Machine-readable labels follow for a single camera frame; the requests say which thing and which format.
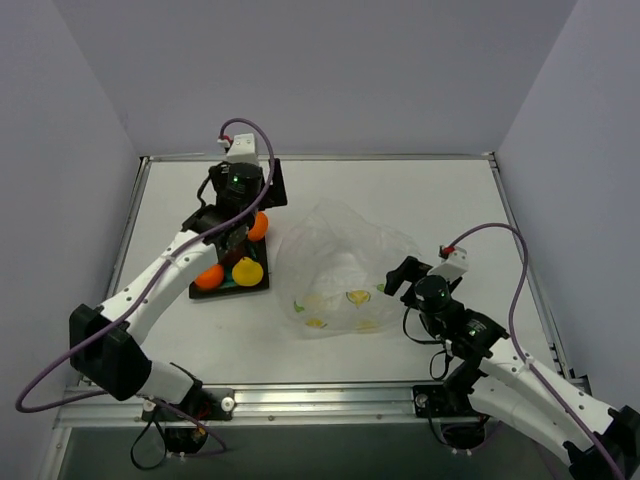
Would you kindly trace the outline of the orange fake fruit slice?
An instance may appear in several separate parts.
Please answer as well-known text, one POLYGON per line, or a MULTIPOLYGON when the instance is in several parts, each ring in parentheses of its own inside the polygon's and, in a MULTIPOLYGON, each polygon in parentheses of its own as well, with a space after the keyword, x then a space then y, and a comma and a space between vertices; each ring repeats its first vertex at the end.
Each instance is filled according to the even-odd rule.
POLYGON ((269 219, 267 215, 260 211, 256 214, 254 224, 249 229, 247 239, 251 242, 263 240, 269 229, 269 219))

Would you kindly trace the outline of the yellow fake lemon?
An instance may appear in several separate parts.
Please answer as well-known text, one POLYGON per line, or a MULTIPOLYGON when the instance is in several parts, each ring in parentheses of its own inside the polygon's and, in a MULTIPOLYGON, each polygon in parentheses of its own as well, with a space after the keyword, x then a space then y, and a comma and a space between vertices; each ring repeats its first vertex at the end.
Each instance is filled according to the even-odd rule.
POLYGON ((257 286, 263 280, 264 269, 259 262, 243 257, 234 265, 231 275, 236 285, 249 288, 257 286))

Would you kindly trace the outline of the orange fake tangerine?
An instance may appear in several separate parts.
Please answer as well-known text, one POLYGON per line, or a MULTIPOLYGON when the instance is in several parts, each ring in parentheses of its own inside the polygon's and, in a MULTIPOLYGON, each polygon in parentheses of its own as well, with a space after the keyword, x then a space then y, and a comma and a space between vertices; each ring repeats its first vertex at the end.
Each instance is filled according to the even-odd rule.
POLYGON ((200 274, 195 280, 194 284, 204 291, 215 290, 220 287, 225 280, 225 269, 222 265, 216 264, 202 274, 200 274))

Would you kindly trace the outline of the clear printed plastic bag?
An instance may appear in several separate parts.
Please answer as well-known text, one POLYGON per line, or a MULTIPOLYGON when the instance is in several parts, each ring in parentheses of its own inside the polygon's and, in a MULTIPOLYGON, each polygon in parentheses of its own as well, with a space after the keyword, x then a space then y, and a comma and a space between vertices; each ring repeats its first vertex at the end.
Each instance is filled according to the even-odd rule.
POLYGON ((377 334, 400 321, 386 274, 419 248, 403 232, 323 199, 284 235, 272 270, 286 325, 303 339, 377 334))

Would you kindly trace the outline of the dark red fake fruit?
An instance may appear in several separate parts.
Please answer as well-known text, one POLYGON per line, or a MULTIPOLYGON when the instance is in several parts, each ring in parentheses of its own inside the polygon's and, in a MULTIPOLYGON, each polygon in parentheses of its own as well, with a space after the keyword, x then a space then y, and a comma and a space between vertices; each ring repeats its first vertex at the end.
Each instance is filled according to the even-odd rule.
POLYGON ((243 241, 238 246, 226 252, 226 254, 218 260, 218 263, 224 268, 232 269, 243 258, 252 259, 251 245, 247 241, 243 241))

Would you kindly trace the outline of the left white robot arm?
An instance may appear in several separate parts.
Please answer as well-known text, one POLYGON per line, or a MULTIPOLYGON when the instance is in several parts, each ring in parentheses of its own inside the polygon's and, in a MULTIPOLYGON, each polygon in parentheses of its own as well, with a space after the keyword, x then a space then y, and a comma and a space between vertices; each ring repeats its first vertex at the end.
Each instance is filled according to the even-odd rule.
POLYGON ((214 203, 191 214, 163 253, 125 288, 97 307, 78 306, 69 319, 75 370, 117 400, 159 398, 179 419, 200 411, 202 383, 181 367, 148 358, 142 345, 198 276, 249 257, 249 233, 259 213, 287 203, 277 158, 267 170, 254 162, 223 161, 210 168, 207 181, 214 203))

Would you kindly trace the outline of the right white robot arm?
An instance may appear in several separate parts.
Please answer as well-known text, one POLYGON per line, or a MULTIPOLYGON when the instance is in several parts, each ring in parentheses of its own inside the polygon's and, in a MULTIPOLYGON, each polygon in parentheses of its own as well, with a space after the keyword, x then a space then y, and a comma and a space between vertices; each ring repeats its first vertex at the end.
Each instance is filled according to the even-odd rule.
POLYGON ((409 285, 401 302, 460 365, 443 382, 455 412, 492 417, 554 454, 575 479, 630 479, 639 469, 639 414, 583 391, 514 344, 490 317, 451 293, 466 271, 408 256, 386 275, 385 294, 409 285))

